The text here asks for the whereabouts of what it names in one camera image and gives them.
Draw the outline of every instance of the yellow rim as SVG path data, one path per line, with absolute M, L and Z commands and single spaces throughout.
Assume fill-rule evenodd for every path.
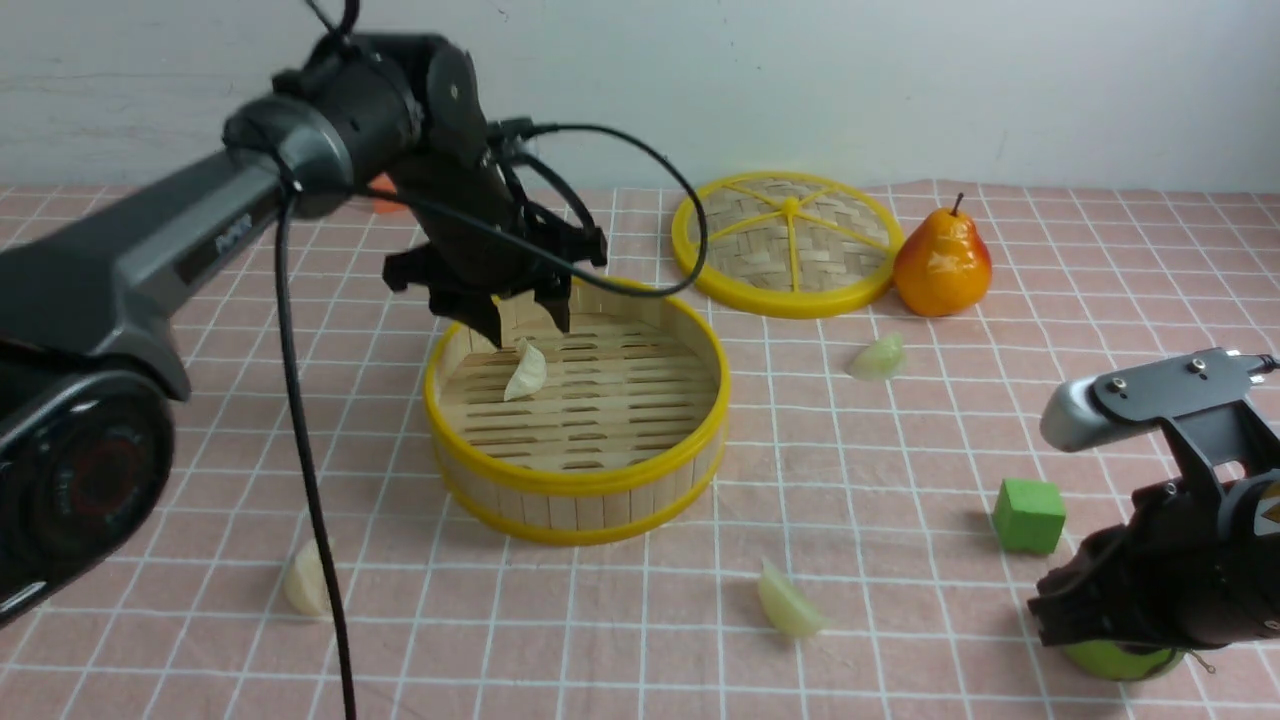
M 548 528 L 535 528 L 532 525 L 525 525 L 522 523 L 516 523 L 515 520 L 507 520 L 499 515 L 494 515 L 492 510 L 474 502 L 466 496 L 453 480 L 444 473 L 440 478 L 444 480 L 444 487 L 453 495 L 453 500 L 462 506 L 463 510 L 472 514 L 476 520 L 480 520 L 485 525 L 489 525 L 499 533 L 506 533 L 511 537 L 526 539 L 530 542 L 539 542 L 543 544 L 561 544 L 561 546 L 582 546 L 582 544 L 603 544 L 608 542 L 618 542 L 627 538 L 634 538 L 639 534 L 648 533 L 649 530 L 662 525 L 681 512 L 685 511 L 707 486 L 710 484 L 712 479 L 716 477 L 716 471 L 719 469 L 721 460 L 724 459 L 724 445 L 721 445 L 719 451 L 716 454 L 716 459 L 712 460 L 710 468 L 707 469 L 707 474 L 698 480 L 689 492 L 680 497 L 680 500 L 672 502 L 666 509 L 649 515 L 644 520 L 637 520 L 626 525 L 618 525 L 617 528 L 605 528 L 603 530 L 553 530 Z
M 643 283 L 623 281 L 621 278 L 609 279 L 634 287 L 648 287 Z M 627 468 L 573 474 L 517 468 L 516 465 L 503 462 L 502 460 L 480 452 L 462 439 L 462 437 L 456 433 L 452 427 L 449 427 L 449 423 L 445 421 L 444 415 L 440 413 L 440 406 L 435 400 L 436 375 L 439 374 L 440 363 L 444 357 L 444 348 L 448 346 L 449 341 L 453 340 L 453 336 L 461 331 L 461 325 L 457 323 L 449 327 L 449 329 L 444 332 L 444 336 L 440 337 L 439 342 L 435 343 L 435 348 L 431 351 L 431 359 L 426 364 L 426 379 L 422 382 L 422 401 L 426 406 L 426 416 L 431 424 L 431 432 L 435 433 L 436 441 L 442 442 L 448 448 L 449 455 L 452 455 L 453 459 L 460 461 L 468 470 L 486 477 L 500 486 L 532 495 L 581 497 L 626 492 L 646 486 L 650 482 L 681 468 L 686 462 L 690 462 L 704 447 L 707 447 L 709 442 L 712 442 L 716 433 L 718 433 L 721 427 L 724 424 L 724 418 L 728 415 L 728 357 L 724 355 L 724 348 L 721 346 L 719 338 L 716 337 L 716 333 L 712 331 L 710 324 L 708 324 L 707 320 L 704 320 L 692 307 L 678 297 L 667 297 L 663 302 L 669 302 L 677 310 L 691 318 L 698 324 L 699 329 L 703 331 L 708 338 L 710 338 L 712 347 L 716 350 L 716 360 L 719 364 L 721 377 L 719 389 L 716 393 L 716 402 L 712 405 L 710 411 L 707 413 L 707 418 L 703 419 L 703 423 L 698 425 L 696 430 L 676 443 L 676 446 L 671 450 L 655 457 L 650 457 L 644 462 L 637 462 Z
M 735 187 L 736 183 L 742 181 L 762 179 L 762 178 L 782 178 L 810 182 L 822 186 L 822 190 L 813 192 L 803 197 L 791 211 L 783 210 L 783 204 L 773 200 L 772 197 L 765 197 L 756 192 L 750 191 L 745 187 Z M 809 176 L 804 173 L 783 173 L 783 172 L 763 172 L 763 173 L 745 173 L 740 176 L 733 176 L 716 181 L 698 191 L 698 197 L 705 200 L 712 192 L 717 190 L 733 190 L 736 192 L 742 192 L 750 195 L 767 205 L 772 205 L 777 209 L 776 213 L 767 213 L 756 218 L 749 218 L 741 223 L 736 223 L 728 228 L 719 231 L 710 236 L 714 241 L 723 237 L 731 232 L 736 232 L 742 227 L 754 224 L 759 220 L 776 218 L 778 215 L 786 215 L 787 218 L 787 236 L 791 245 L 791 292 L 780 292 L 776 290 L 763 290 L 758 287 L 751 287 L 739 279 L 731 278 L 719 270 L 707 264 L 703 272 L 698 275 L 696 286 L 699 290 L 709 295 L 710 297 L 728 305 L 730 307 L 736 307 L 746 313 L 754 313 L 756 315 L 769 315 L 773 318 L 790 318 L 795 320 L 808 320 L 813 318 L 832 318 L 835 315 L 842 315 L 850 313 L 870 302 L 874 302 L 879 296 L 888 291 L 890 286 L 893 283 L 893 258 L 897 255 L 899 249 L 902 247 L 905 238 L 902 236 L 902 228 L 897 224 L 893 215 L 874 199 L 867 193 L 849 187 L 846 184 L 822 178 L 818 176 Z M 888 247 L 882 243 L 876 242 L 868 237 L 855 233 L 847 228 L 841 228 L 818 218 L 815 215 L 809 215 L 803 211 L 803 208 L 813 201 L 814 199 L 826 195 L 828 192 L 838 191 L 845 195 L 856 197 L 863 201 L 873 213 L 884 223 L 888 229 Z M 694 204 L 691 200 L 686 199 L 680 204 L 680 209 L 676 210 L 676 218 L 671 223 L 671 240 L 672 250 L 676 255 L 676 261 L 680 268 L 687 274 L 692 272 L 694 263 L 698 260 L 698 238 L 689 238 L 686 228 L 689 227 L 690 215 L 694 213 Z M 796 243 L 795 243 L 795 223 L 794 218 L 800 218 L 805 222 L 815 223 L 826 228 L 833 229 L 842 234 L 864 242 L 873 247 L 881 247 L 884 250 L 887 259 L 883 265 L 879 266 L 876 273 L 870 277 L 864 278 L 849 287 L 840 290 L 831 290 L 827 292 L 796 292 L 799 287 L 799 263 L 796 263 Z

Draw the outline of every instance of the robotic arm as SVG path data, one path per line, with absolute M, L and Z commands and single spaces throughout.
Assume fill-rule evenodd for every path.
M 1160 430 L 1181 477 L 1133 493 L 1128 525 L 1091 534 L 1037 584 L 1046 646 L 1132 655 L 1280 637 L 1280 438 L 1248 392 L 1270 355 L 1212 348 L 1062 384 L 1041 419 L 1079 452 Z M 1220 480 L 1238 462 L 1244 477 Z
M 173 457 L 169 401 L 191 393 L 170 318 L 271 225 L 282 188 L 319 218 L 387 173 L 403 197 L 603 265 L 576 197 L 571 225 L 516 179 L 529 127 L 486 122 L 470 56 L 443 37 L 330 33 L 227 120 L 223 150 L 0 254 L 0 626 L 150 515 Z M 390 290 L 426 286 L 434 314 L 498 346 L 493 296 L 534 291 L 567 329 L 561 269 L 474 222 L 415 215 L 430 241 L 387 259 Z

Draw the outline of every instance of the black cable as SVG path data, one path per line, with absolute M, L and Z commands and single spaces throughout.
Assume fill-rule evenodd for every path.
M 356 683 L 351 670 L 351 648 L 347 644 L 347 614 L 342 607 L 342 587 L 338 584 L 338 570 L 329 547 L 329 532 L 324 525 L 324 510 L 320 507 L 320 486 L 316 480 L 315 457 L 311 454 L 307 418 L 302 407 L 298 357 L 293 346 L 288 258 L 289 220 L 293 219 L 298 193 L 292 187 L 285 187 L 284 193 L 284 204 L 275 225 L 275 304 L 280 324 L 280 355 L 284 360 L 284 391 L 289 396 L 289 418 L 293 420 L 293 439 L 297 442 L 298 461 L 302 464 L 302 487 L 307 496 L 311 532 L 315 534 L 316 550 L 320 551 L 320 568 L 324 570 L 324 584 L 329 592 L 329 605 L 333 609 L 333 632 L 338 646 L 338 674 L 342 678 L 342 703 L 347 720 L 356 720 Z
M 320 6 L 320 3 L 317 0 L 302 0 L 302 1 L 307 4 L 307 8 L 311 8 L 311 12 L 315 13 L 317 18 L 320 18 L 320 24 L 323 24 L 324 28 L 329 31 L 329 35 L 335 35 L 338 32 L 338 27 L 333 24 L 332 19 L 329 19 L 329 13 L 324 12 L 324 8 Z
M 1258 360 L 1258 364 L 1249 370 L 1251 375 L 1260 373 L 1262 374 L 1272 373 L 1280 369 L 1280 359 L 1277 359 L 1275 355 L 1263 354 L 1263 355 L 1257 355 L 1256 359 Z
M 342 5 L 342 19 L 334 26 L 329 14 L 324 12 L 320 6 L 319 0 L 302 0 L 311 8 L 311 12 L 320 18 L 320 23 L 329 32 L 330 36 L 351 35 L 351 31 L 356 27 L 356 20 L 360 18 L 360 0 L 346 0 Z
M 342 20 L 338 22 L 338 33 L 349 35 L 356 28 L 360 18 L 360 0 L 347 0 L 342 5 Z

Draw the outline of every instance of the bamboo steamer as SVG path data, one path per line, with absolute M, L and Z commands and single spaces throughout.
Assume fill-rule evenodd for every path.
M 712 482 L 728 361 L 678 299 L 575 282 L 570 309 L 562 336 L 531 293 L 500 302 L 504 350 L 454 324 L 428 363 L 424 402 L 444 484 L 480 521 L 541 543 L 614 542 L 671 520 Z M 547 356 L 547 383 L 503 402 L 522 337 Z
M 698 191 L 709 250 L 698 288 L 746 313 L 832 318 L 858 310 L 893 283 L 902 228 L 869 195 L 804 173 L 746 173 Z M 672 250 L 689 273 L 698 258 L 691 200 L 676 210 Z

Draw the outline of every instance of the bamboo steamer lid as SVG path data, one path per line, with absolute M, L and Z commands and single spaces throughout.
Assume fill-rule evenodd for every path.
M 902 228 L 870 196 L 801 173 L 749 173 L 698 192 L 710 245 L 699 290 L 748 313 L 829 318 L 863 307 L 893 282 Z M 685 200 L 672 222 L 676 261 L 698 259 L 698 215 Z

